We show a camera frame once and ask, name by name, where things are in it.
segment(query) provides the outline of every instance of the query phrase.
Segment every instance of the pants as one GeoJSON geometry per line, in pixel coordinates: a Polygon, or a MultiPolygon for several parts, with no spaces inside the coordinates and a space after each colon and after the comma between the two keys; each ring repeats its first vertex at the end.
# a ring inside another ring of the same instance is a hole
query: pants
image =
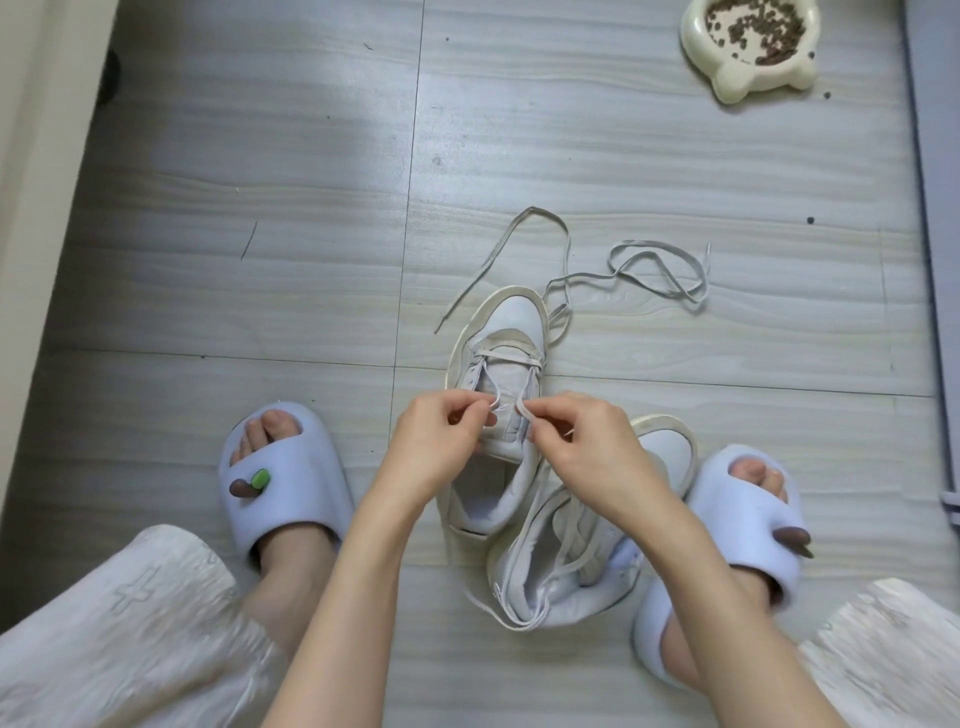
{"type": "Polygon", "coordinates": [[[169,525],[0,637],[0,725],[258,726],[286,672],[213,550],[169,525]]]}
{"type": "MultiPolygon", "coordinates": [[[[800,645],[854,728],[956,726],[960,618],[885,579],[800,645]]],[[[0,637],[0,725],[258,726],[286,658],[203,541],[154,526],[0,637]]]]}

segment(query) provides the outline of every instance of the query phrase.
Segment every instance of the white sneaker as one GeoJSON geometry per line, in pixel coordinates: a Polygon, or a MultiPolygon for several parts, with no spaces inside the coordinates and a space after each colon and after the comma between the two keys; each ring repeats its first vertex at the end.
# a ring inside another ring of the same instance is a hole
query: white sneaker
{"type": "MultiPolygon", "coordinates": [[[[631,422],[644,449],[678,496],[697,465],[693,433],[670,415],[631,422]]],[[[544,463],[526,522],[504,532],[487,557],[487,576],[505,627],[559,627],[599,614],[630,593],[643,564],[636,544],[574,497],[544,463]]]]}
{"type": "Polygon", "coordinates": [[[491,295],[460,335],[446,370],[446,389],[496,396],[496,425],[480,435],[478,454],[437,496],[445,523],[461,535],[486,540],[504,528],[530,490],[540,451],[527,439],[523,400],[540,396],[546,361],[543,299],[523,286],[491,295]]]}

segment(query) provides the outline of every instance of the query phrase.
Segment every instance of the cat bowl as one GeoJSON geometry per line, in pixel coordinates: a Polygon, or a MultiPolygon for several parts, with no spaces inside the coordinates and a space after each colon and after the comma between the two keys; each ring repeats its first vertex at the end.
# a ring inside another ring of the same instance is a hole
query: cat bowl
{"type": "Polygon", "coordinates": [[[817,79],[820,9],[814,0],[693,0],[680,29],[684,51],[723,104],[817,79]]]}

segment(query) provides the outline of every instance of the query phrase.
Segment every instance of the loose shoelace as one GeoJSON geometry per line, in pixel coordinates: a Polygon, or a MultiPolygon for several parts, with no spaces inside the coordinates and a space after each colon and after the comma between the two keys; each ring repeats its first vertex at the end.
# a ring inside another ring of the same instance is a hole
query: loose shoelace
{"type": "Polygon", "coordinates": [[[460,303],[463,297],[470,292],[473,286],[476,285],[477,282],[479,282],[479,280],[487,274],[487,271],[491,269],[493,262],[496,260],[497,256],[500,255],[500,252],[507,244],[507,241],[510,240],[510,236],[514,234],[514,231],[519,224],[533,215],[539,215],[540,217],[545,217],[548,220],[552,220],[558,226],[560,226],[561,230],[563,230],[564,234],[566,235],[566,246],[564,249],[564,274],[558,278],[548,281],[543,289],[543,298],[546,300],[550,294],[550,290],[555,285],[562,284],[564,287],[564,301],[551,310],[547,316],[547,322],[550,327],[553,327],[559,319],[563,318],[563,328],[555,338],[550,340],[550,344],[554,344],[562,339],[567,328],[570,326],[570,319],[572,318],[573,314],[573,304],[570,302],[570,282],[577,278],[592,280],[624,279],[633,285],[639,286],[645,291],[649,291],[655,296],[660,296],[661,298],[672,301],[687,301],[694,306],[699,306],[707,299],[709,293],[708,275],[710,245],[707,245],[707,251],[704,254],[704,259],[701,261],[694,255],[688,253],[683,248],[674,245],[673,243],[664,243],[659,240],[621,240],[620,242],[614,244],[610,248],[610,252],[607,253],[607,267],[610,269],[609,273],[592,273],[591,271],[570,273],[570,248],[572,246],[570,228],[567,227],[564,218],[562,218],[560,215],[551,212],[548,209],[543,209],[542,207],[531,206],[520,212],[520,214],[511,221],[510,225],[507,226],[507,229],[503,231],[500,239],[497,241],[496,245],[493,246],[493,250],[490,251],[487,259],[484,261],[483,265],[480,266],[480,269],[476,272],[476,275],[474,275],[473,279],[459,294],[457,294],[453,301],[450,302],[450,305],[446,307],[444,315],[441,316],[440,322],[433,331],[434,333],[437,333],[441,329],[441,327],[444,325],[444,321],[449,318],[450,314],[453,312],[453,309],[457,307],[457,304],[460,303]],[[630,250],[634,250],[635,252],[627,255],[627,257],[620,262],[616,262],[616,258],[621,253],[630,250]],[[697,282],[691,286],[684,286],[674,275],[673,271],[670,270],[670,266],[667,265],[666,261],[663,259],[663,256],[658,251],[664,251],[665,253],[674,255],[686,263],[693,272],[697,282]],[[631,270],[635,263],[644,259],[653,260],[657,264],[657,268],[660,270],[660,273],[667,279],[667,281],[669,281],[670,287],[660,288],[651,283],[647,283],[640,279],[640,277],[631,270]]]}
{"type": "Polygon", "coordinates": [[[522,364],[527,369],[527,379],[523,383],[523,386],[520,388],[518,395],[514,399],[514,404],[516,411],[519,412],[523,417],[525,417],[530,422],[534,421],[534,416],[530,413],[530,410],[526,408],[526,405],[523,403],[523,393],[527,391],[527,388],[530,386],[531,380],[536,374],[543,370],[543,362],[539,359],[534,359],[529,356],[520,356],[518,354],[510,354],[505,352],[491,352],[487,349],[471,349],[470,350],[474,356],[482,356],[483,359],[480,362],[480,375],[486,374],[487,379],[490,381],[490,384],[493,385],[493,390],[496,393],[496,399],[490,405],[490,411],[493,412],[498,406],[500,406],[500,401],[503,398],[503,390],[500,389],[500,385],[496,383],[496,379],[493,378],[491,374],[490,367],[488,362],[491,359],[499,359],[500,361],[511,361],[515,364],[522,364]]]}
{"type": "MultiPolygon", "coordinates": [[[[483,265],[480,266],[480,269],[477,271],[473,279],[464,287],[464,289],[457,294],[457,296],[450,302],[450,305],[446,307],[443,316],[441,316],[440,322],[437,324],[437,327],[434,329],[434,333],[440,331],[441,327],[444,325],[444,322],[449,318],[450,314],[457,307],[460,301],[464,296],[470,292],[474,285],[476,285],[482,277],[484,277],[487,272],[493,266],[493,262],[496,261],[498,255],[503,250],[504,246],[507,244],[507,241],[510,240],[511,235],[514,234],[516,228],[526,220],[528,217],[533,215],[539,215],[548,220],[552,220],[561,230],[564,231],[566,235],[566,245],[564,247],[564,274],[551,279],[547,282],[546,286],[543,289],[543,298],[544,300],[550,294],[551,289],[556,285],[563,285],[563,294],[564,300],[562,303],[554,307],[547,315],[547,324],[549,328],[552,328],[557,321],[563,319],[563,327],[556,337],[550,339],[548,342],[549,345],[556,344],[560,339],[566,334],[566,330],[570,326],[570,320],[573,315],[573,303],[570,300],[570,282],[577,278],[592,279],[592,280],[613,280],[613,279],[624,279],[629,283],[636,285],[642,288],[645,291],[649,291],[655,296],[659,296],[664,299],[672,301],[686,301],[691,303],[694,306],[701,305],[709,294],[709,284],[708,284],[708,275],[709,275],[709,259],[710,259],[710,245],[707,245],[707,251],[704,253],[704,259],[701,261],[694,255],[688,253],[683,248],[674,245],[673,243],[665,243],[659,240],[621,240],[618,243],[615,243],[611,246],[610,251],[607,253],[607,267],[610,269],[609,273],[592,273],[590,271],[581,271],[576,273],[569,272],[569,263],[570,263],[570,248],[572,247],[572,237],[570,236],[570,228],[567,226],[564,218],[560,215],[551,212],[548,209],[543,209],[542,207],[530,206],[525,210],[519,213],[507,226],[507,229],[503,231],[503,234],[500,236],[500,239],[497,241],[496,245],[493,246],[493,249],[490,251],[490,254],[487,255],[487,259],[484,261],[483,265]],[[616,262],[617,257],[624,251],[634,251],[627,255],[620,262],[616,262]],[[670,266],[667,265],[666,261],[663,259],[663,256],[659,251],[669,253],[678,257],[693,272],[694,277],[697,279],[697,282],[691,286],[684,286],[674,275],[673,271],[670,270],[670,266]],[[657,268],[660,270],[660,273],[667,279],[670,283],[670,287],[657,287],[651,283],[640,279],[640,277],[634,273],[631,268],[633,265],[641,260],[649,259],[653,260],[657,264],[657,268]]],[[[496,400],[491,405],[491,410],[496,409],[500,404],[501,400],[501,391],[500,387],[497,385],[496,381],[491,376],[490,369],[487,367],[487,361],[489,358],[499,358],[505,361],[514,361],[519,364],[525,364],[530,367],[527,381],[524,384],[522,392],[525,392],[527,387],[530,385],[531,378],[536,374],[540,373],[543,368],[543,363],[535,359],[527,359],[525,357],[512,357],[508,355],[497,354],[494,352],[486,350],[475,351],[474,354],[482,355],[484,357],[481,367],[483,367],[483,372],[487,374],[487,378],[493,384],[494,390],[496,392],[496,400]]],[[[519,412],[524,418],[529,420],[531,423],[536,419],[534,415],[526,408],[523,404],[522,392],[519,397],[515,399],[516,411],[519,412]]],[[[526,539],[527,535],[530,532],[530,528],[533,525],[534,518],[537,516],[539,510],[545,505],[546,498],[545,494],[548,492],[547,489],[547,475],[545,473],[542,477],[542,480],[534,493],[534,501],[530,507],[530,510],[527,512],[526,520],[523,522],[523,526],[520,529],[520,533],[517,535],[514,542],[511,544],[509,550],[511,552],[510,560],[507,562],[507,569],[505,573],[507,574],[508,580],[513,574],[513,570],[516,567],[516,560],[519,557],[519,551],[515,548],[518,543],[522,543],[526,539]]],[[[594,526],[590,538],[586,544],[586,548],[578,558],[571,561],[569,564],[564,564],[563,561],[569,555],[570,550],[573,546],[573,539],[577,535],[577,528],[579,525],[580,518],[586,510],[586,506],[575,496],[570,495],[569,497],[569,508],[570,514],[566,521],[566,527],[564,528],[564,538],[561,541],[560,549],[557,551],[557,556],[554,559],[554,569],[551,573],[543,580],[543,583],[538,588],[538,595],[542,595],[546,592],[551,584],[559,579],[561,576],[577,571],[583,567],[590,559],[592,559],[597,551],[600,548],[600,545],[603,541],[603,529],[599,527],[599,520],[594,526]]],[[[485,602],[478,599],[474,596],[468,589],[464,589],[467,598],[473,602],[476,606],[482,609],[484,612],[490,614],[494,619],[496,619],[502,626],[506,627],[509,630],[515,632],[528,632],[532,629],[536,629],[540,626],[543,621],[547,618],[550,613],[550,595],[547,595],[543,598],[543,602],[538,606],[537,611],[530,619],[521,619],[513,607],[510,605],[508,600],[504,597],[502,590],[499,585],[494,585],[493,595],[496,598],[497,602],[500,605],[500,608],[506,614],[507,619],[510,620],[513,624],[508,623],[502,619],[492,607],[490,607],[485,602]]]]}

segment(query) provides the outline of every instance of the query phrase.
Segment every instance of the floor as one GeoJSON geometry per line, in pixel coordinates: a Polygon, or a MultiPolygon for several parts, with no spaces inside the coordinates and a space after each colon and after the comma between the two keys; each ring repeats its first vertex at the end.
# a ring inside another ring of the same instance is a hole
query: floor
{"type": "MultiPolygon", "coordinates": [[[[238,567],[214,464],[266,401],[315,407],[361,496],[471,310],[559,274],[533,220],[432,333],[529,205],[564,215],[574,268],[624,237],[711,243],[697,315],[577,285],[546,386],[787,464],[817,554],[792,636],[886,575],[960,607],[899,4],[822,0],[818,84],[737,109],[684,62],[684,5],[124,0],[0,534],[4,622],[156,522],[238,567]]],[[[387,725],[712,724],[634,663],[636,596],[516,636],[459,583],[428,508],[387,725]]]]}

